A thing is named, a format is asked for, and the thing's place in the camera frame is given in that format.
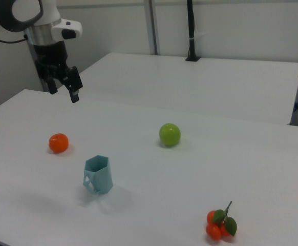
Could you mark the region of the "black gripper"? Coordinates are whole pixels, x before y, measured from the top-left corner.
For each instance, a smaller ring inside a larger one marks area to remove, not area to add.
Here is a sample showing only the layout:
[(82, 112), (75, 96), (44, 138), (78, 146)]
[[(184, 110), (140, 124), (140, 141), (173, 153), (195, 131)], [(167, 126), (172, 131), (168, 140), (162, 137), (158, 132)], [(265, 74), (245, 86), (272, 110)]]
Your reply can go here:
[(57, 93), (56, 75), (62, 77), (62, 84), (67, 88), (72, 103), (79, 101), (79, 90), (83, 87), (78, 69), (67, 66), (67, 50), (64, 41), (47, 46), (33, 45), (35, 66), (39, 77), (48, 75), (48, 88), (51, 95)]

